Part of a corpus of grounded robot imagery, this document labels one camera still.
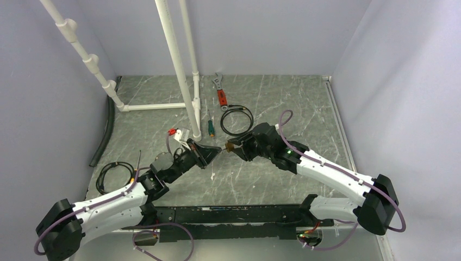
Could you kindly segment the small brass padlock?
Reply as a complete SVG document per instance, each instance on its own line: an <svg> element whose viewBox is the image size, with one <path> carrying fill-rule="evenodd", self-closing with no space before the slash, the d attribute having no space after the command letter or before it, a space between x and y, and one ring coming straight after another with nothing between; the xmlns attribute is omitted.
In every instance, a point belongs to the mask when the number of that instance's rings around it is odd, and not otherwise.
<svg viewBox="0 0 461 261"><path fill-rule="evenodd" d="M227 152L232 152L234 150L234 145L232 143L225 143L225 148Z"/></svg>

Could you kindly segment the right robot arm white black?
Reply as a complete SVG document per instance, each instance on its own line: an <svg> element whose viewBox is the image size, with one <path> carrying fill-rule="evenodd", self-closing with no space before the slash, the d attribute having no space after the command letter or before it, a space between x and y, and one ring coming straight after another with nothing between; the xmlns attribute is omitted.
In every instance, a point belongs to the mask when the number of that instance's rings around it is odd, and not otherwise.
<svg viewBox="0 0 461 261"><path fill-rule="evenodd" d="M229 139L226 149L244 161L266 158L281 170L313 178L344 195L344 198L308 196L307 206L299 212L300 220L307 226L319 220L336 219L357 222L370 233L384 235L392 229L394 215L402 214L390 178L382 174L373 178L348 170L304 144L287 141L268 123Z"/></svg>

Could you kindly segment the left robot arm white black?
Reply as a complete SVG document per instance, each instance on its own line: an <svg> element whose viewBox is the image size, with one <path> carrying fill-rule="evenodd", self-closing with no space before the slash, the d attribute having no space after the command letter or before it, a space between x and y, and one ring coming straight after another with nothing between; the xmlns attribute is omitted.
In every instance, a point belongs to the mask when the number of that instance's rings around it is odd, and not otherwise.
<svg viewBox="0 0 461 261"><path fill-rule="evenodd" d="M222 152L216 146L188 139L179 154L159 153L148 167L139 167L134 180L120 189L92 200L57 201L35 231L34 253L48 260L65 260L94 238L119 228L155 224L150 203L164 196L173 183L194 166L205 169Z"/></svg>

